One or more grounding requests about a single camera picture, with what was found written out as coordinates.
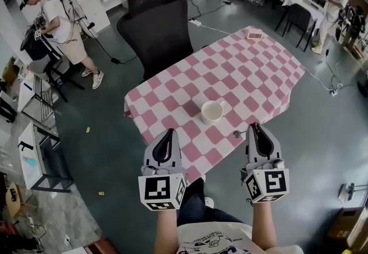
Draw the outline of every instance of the table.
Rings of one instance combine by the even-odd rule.
[[[27,189],[70,192],[68,188],[74,182],[59,150],[58,137],[31,122],[20,135],[18,147]]]
[[[324,18],[324,9],[321,7],[312,6],[313,2],[310,0],[285,0],[282,6],[291,6],[294,3],[297,3],[310,12],[313,21],[316,23],[315,30],[317,30],[321,26],[322,20]]]
[[[33,99],[41,102],[40,108],[37,108],[37,111],[40,111],[40,116],[35,116],[34,114],[30,115],[29,112],[25,110]],[[21,112],[39,126],[51,130],[49,126],[44,124],[45,121],[53,115],[51,87],[48,83],[31,72],[27,74],[20,85],[18,112]]]
[[[10,190],[14,190],[15,199],[13,199],[13,196]],[[6,207],[11,217],[18,216],[23,207],[37,208],[37,206],[35,205],[31,205],[31,204],[23,202],[19,187],[15,183],[10,184],[5,194],[5,199],[6,199]]]
[[[243,142],[244,135],[234,138],[234,130],[284,112],[303,74],[281,44],[266,34],[259,42],[247,40],[242,29],[131,90],[124,111],[147,144],[168,128],[177,131],[182,166],[193,182]],[[208,100],[226,101],[224,117],[214,126],[200,119]]]

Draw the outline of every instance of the white t-shirt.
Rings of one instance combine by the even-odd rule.
[[[177,254],[303,254],[298,246],[263,251],[251,240],[252,227],[237,222],[202,222],[178,227]]]
[[[343,8],[345,8],[347,3],[349,2],[349,0],[333,0],[333,1],[340,3],[343,6]],[[329,20],[331,22],[337,21],[337,19],[339,18],[340,10],[341,8],[335,6],[333,3],[328,4],[327,14],[329,15]]]
[[[68,21],[68,17],[61,1],[46,1],[44,4],[44,13],[47,25],[49,25],[49,23],[56,17],[59,17],[60,19],[60,26],[49,32],[49,34],[53,35],[53,39],[58,43],[65,43],[70,39],[72,35],[72,24]]]

